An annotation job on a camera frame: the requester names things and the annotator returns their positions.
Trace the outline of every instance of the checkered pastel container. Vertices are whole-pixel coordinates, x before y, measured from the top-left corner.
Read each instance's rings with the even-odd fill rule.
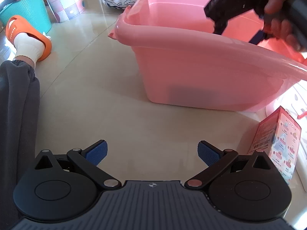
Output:
[[[58,23],[69,21],[84,10],[83,0],[47,0]]]

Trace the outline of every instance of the teal trash can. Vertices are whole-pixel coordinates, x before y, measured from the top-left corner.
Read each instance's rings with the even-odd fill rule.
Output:
[[[0,11],[0,21],[5,26],[13,15],[25,18],[37,31],[47,33],[51,22],[43,0],[17,0]]]

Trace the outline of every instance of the white perforated plastic object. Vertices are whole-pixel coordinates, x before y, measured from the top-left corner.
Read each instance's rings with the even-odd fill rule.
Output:
[[[300,81],[292,86],[266,107],[267,116],[282,106],[302,127],[300,148],[298,150],[296,170],[300,176],[304,190],[307,192],[307,116],[297,119],[297,116],[307,112],[307,81]]]

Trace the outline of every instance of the tile floor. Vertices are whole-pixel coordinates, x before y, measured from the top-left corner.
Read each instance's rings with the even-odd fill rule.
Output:
[[[105,139],[109,152],[99,167],[123,182],[187,180],[206,168],[197,156],[200,140],[248,151],[263,112],[151,103],[131,48],[107,37],[121,11],[100,0],[84,1],[86,9],[77,18],[53,24],[52,53],[36,67],[41,89],[37,153],[63,154]],[[0,63],[13,57],[2,31]],[[296,172],[290,187],[286,220],[301,230],[307,227],[307,194]]]

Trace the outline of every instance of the gray ribbed panel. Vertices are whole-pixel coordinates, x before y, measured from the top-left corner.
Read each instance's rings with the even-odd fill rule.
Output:
[[[84,215],[63,223],[21,220],[14,230],[293,230],[283,219],[268,223],[238,222],[217,212],[200,191],[179,181],[128,181],[102,194]]]

